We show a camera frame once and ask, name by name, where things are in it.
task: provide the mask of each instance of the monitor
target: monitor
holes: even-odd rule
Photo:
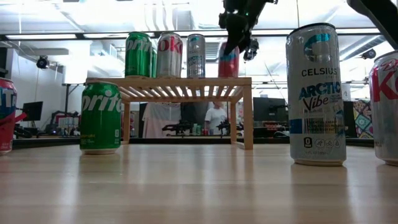
[[[255,121],[287,121],[285,99],[278,98],[253,98]]]
[[[43,101],[24,103],[22,111],[27,115],[23,121],[40,121],[42,119]]]

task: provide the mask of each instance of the wooden table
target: wooden table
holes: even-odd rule
[[[78,146],[0,157],[0,223],[398,223],[398,167],[348,147],[344,167],[293,164],[288,145]]]

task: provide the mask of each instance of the silver can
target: silver can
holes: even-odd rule
[[[296,163],[341,166],[346,160],[336,29],[310,24],[287,37],[290,156]]]
[[[398,50],[375,59],[369,87],[376,156],[398,166]]]
[[[187,39],[187,77],[206,77],[206,40],[201,34],[191,34]]]
[[[178,34],[162,33],[157,44],[156,77],[181,77],[182,47]]]

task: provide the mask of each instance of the can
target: can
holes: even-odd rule
[[[150,77],[156,78],[156,60],[157,60],[157,52],[155,48],[152,48],[152,72]]]
[[[398,166],[398,50],[375,59],[369,87],[376,157]]]
[[[17,90],[11,80],[0,78],[0,156],[12,149]]]
[[[152,42],[148,34],[131,32],[126,39],[124,74],[150,78],[152,70]]]
[[[287,37],[290,156],[298,164],[346,160],[338,37],[333,25],[310,24]]]
[[[181,77],[182,40],[173,32],[164,32],[157,44],[157,77]]]
[[[112,154],[120,147],[121,95],[108,82],[88,82],[81,99],[80,149]]]
[[[187,77],[206,77],[206,39],[201,34],[191,34],[187,39]]]
[[[239,74],[239,48],[235,47],[229,55],[224,55],[226,42],[223,42],[218,52],[218,77],[238,77]]]

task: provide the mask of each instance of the wooden rack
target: wooden rack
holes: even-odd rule
[[[117,84],[124,110],[130,111],[130,102],[231,102],[231,144],[253,149],[253,118],[251,78],[88,78],[88,82]],[[243,98],[244,143],[236,141],[236,103]],[[124,113],[123,139],[130,136],[130,113]]]

